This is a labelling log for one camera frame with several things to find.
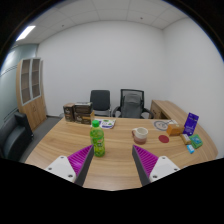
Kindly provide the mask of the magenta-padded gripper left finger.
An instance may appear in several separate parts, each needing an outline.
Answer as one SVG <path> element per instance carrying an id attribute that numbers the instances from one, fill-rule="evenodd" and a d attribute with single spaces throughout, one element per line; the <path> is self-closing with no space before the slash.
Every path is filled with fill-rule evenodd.
<path id="1" fill-rule="evenodd" d="M 59 156 L 46 168 L 46 171 L 82 186 L 93 155 L 94 147 L 92 145 L 84 147 L 68 157 L 64 155 Z"/>

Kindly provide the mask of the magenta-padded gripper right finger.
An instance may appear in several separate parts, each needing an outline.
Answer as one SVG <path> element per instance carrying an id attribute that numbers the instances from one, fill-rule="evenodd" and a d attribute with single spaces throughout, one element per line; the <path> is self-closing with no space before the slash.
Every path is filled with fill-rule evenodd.
<path id="1" fill-rule="evenodd" d="M 180 170 L 168 157 L 157 157 L 137 145 L 132 147 L 132 156 L 143 186 Z"/>

